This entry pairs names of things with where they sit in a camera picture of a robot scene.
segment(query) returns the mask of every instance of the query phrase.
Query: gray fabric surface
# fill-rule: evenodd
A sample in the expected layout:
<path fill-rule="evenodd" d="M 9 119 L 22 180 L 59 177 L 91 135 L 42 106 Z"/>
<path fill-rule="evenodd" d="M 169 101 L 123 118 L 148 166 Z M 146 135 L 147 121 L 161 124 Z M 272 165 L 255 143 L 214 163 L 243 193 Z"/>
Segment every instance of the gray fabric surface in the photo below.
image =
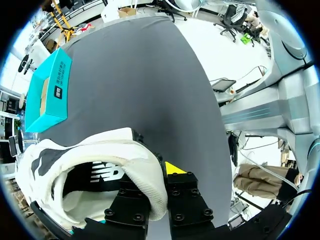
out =
<path fill-rule="evenodd" d="M 65 50 L 73 61 L 68 119 L 40 138 L 70 146 L 130 127 L 165 161 L 195 173 L 213 223 L 226 224 L 232 176 L 221 113 L 200 62 L 171 20 L 128 18 L 93 30 Z M 168 215 L 149 223 L 147 239 L 171 239 Z"/>

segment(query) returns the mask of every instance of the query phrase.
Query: white floor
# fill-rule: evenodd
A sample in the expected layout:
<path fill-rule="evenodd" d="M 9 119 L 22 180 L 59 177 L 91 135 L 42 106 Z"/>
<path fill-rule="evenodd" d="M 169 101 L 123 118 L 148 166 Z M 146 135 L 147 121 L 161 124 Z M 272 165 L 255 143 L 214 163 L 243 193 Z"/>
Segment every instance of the white floor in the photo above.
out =
<path fill-rule="evenodd" d="M 156 11 L 156 8 L 143 7 L 137 10 L 137 14 L 154 13 Z M 238 89 L 247 83 L 261 78 L 261 73 L 257 68 L 245 76 L 253 68 L 256 66 L 269 67 L 271 61 L 264 46 L 257 42 L 255 42 L 255 47 L 252 47 L 251 43 L 247 45 L 243 44 L 240 40 L 243 35 L 240 33 L 237 34 L 235 43 L 228 32 L 220 35 L 223 28 L 218 25 L 213 25 L 213 23 L 219 22 L 219 18 L 216 15 L 199 12 L 197 19 L 189 15 L 186 16 L 188 18 L 187 21 L 184 21 L 182 17 L 175 16 L 175 25 L 192 47 L 209 81 L 218 78 L 239 80 L 233 86 L 234 89 Z M 101 19 L 92 22 L 94 26 L 101 23 Z M 275 137 L 251 138 L 247 142 L 245 149 L 274 143 L 277 140 Z M 253 150 L 243 150 L 242 152 L 246 156 L 249 155 L 251 159 L 259 164 L 267 162 L 269 166 L 281 165 L 281 153 L 277 143 Z M 248 161 L 239 153 L 238 163 L 247 162 Z M 257 196 L 253 197 L 247 193 L 242 194 L 242 196 L 263 208 L 270 202 L 269 199 L 263 199 Z M 248 214 L 243 217 L 249 219 L 259 212 L 258 209 L 250 206 L 248 208 Z"/>

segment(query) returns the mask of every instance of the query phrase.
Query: cardboard box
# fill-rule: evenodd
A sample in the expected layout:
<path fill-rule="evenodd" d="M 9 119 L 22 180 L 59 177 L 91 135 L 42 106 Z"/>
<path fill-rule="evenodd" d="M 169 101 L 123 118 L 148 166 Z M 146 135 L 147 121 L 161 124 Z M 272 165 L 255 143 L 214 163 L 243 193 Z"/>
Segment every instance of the cardboard box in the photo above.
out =
<path fill-rule="evenodd" d="M 119 17 L 120 18 L 125 18 L 128 16 L 133 16 L 137 14 L 137 10 L 135 8 L 131 7 L 124 7 L 118 10 Z"/>
<path fill-rule="evenodd" d="M 53 53 L 56 49 L 57 43 L 53 39 L 49 39 L 46 44 L 45 48 L 49 51 L 49 53 Z"/>
<path fill-rule="evenodd" d="M 58 48 L 33 73 L 25 107 L 27 133 L 42 133 L 68 118 L 72 59 Z"/>

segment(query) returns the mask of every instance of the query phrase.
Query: black office chair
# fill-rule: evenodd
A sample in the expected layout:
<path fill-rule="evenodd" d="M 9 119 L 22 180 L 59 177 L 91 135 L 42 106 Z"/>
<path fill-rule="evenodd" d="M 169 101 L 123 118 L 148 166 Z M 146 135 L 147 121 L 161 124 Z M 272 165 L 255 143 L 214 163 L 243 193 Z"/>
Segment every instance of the black office chair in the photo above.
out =
<path fill-rule="evenodd" d="M 239 31 L 247 17 L 247 13 L 244 12 L 242 17 L 238 21 L 232 22 L 231 18 L 233 15 L 236 14 L 236 10 L 237 10 L 237 7 L 235 5 L 229 5 L 228 9 L 226 10 L 226 13 L 223 16 L 223 21 L 221 22 L 222 24 L 219 24 L 219 23 L 213 24 L 214 26 L 219 25 L 221 27 L 224 27 L 225 29 L 222 32 L 220 32 L 220 35 L 222 35 L 224 32 L 229 32 L 233 37 L 234 43 L 236 42 L 236 33 L 232 29 Z"/>
<path fill-rule="evenodd" d="M 174 0 L 169 0 L 170 3 L 175 4 Z M 172 17 L 172 22 L 174 23 L 175 20 L 175 15 L 178 15 L 180 17 L 183 17 L 183 20 L 187 21 L 188 19 L 183 16 L 181 13 L 178 12 L 178 10 L 174 9 L 173 7 L 171 7 L 165 0 L 162 1 L 158 1 L 158 5 L 162 8 L 158 10 L 158 13 L 166 13 L 169 14 Z"/>
<path fill-rule="evenodd" d="M 250 30 L 249 31 L 249 35 L 252 37 L 251 38 L 251 42 L 252 42 L 252 47 L 255 46 L 255 42 L 254 41 L 257 41 L 258 43 L 261 42 L 261 39 L 260 39 L 260 33 L 262 32 L 263 28 L 262 27 L 258 27 L 254 30 Z"/>

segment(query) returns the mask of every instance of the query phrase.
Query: bolt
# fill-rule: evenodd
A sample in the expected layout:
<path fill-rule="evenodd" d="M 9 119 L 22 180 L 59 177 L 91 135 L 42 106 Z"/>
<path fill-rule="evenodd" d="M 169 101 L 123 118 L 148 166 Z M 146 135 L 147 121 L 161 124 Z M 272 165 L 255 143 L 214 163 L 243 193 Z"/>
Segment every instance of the bolt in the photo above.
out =
<path fill-rule="evenodd" d="M 182 221 L 183 219 L 185 219 L 185 216 L 183 214 L 176 214 L 174 217 L 174 220 L 176 221 Z"/>
<path fill-rule="evenodd" d="M 265 234 L 270 233 L 270 227 L 264 226 L 264 227 L 263 227 L 263 232 L 264 232 Z"/>
<path fill-rule="evenodd" d="M 255 218 L 254 220 L 253 220 L 253 222 L 255 223 L 255 224 L 258 224 L 258 223 L 260 223 L 260 218 Z"/>
<path fill-rule="evenodd" d="M 104 210 L 104 214 L 106 216 L 113 216 L 113 215 L 115 215 L 115 212 L 112 211 L 112 209 L 108 208 L 108 209 Z"/>
<path fill-rule="evenodd" d="M 207 209 L 205 209 L 205 210 L 203 211 L 203 214 L 204 214 L 205 216 L 212 216 L 213 213 L 214 213 L 214 211 L 212 211 L 212 209 L 210 209 L 210 208 L 207 208 Z"/>
<path fill-rule="evenodd" d="M 173 195 L 173 196 L 179 196 L 179 195 L 180 195 L 180 192 L 179 192 L 179 191 L 173 191 L 173 192 L 172 192 L 172 195 Z"/>
<path fill-rule="evenodd" d="M 193 194 L 198 194 L 198 193 L 199 193 L 199 189 L 194 188 L 194 189 L 191 190 L 191 193 L 193 193 Z"/>
<path fill-rule="evenodd" d="M 137 213 L 134 215 L 133 220 L 135 221 L 142 221 L 144 219 L 144 216 L 140 213 Z"/>

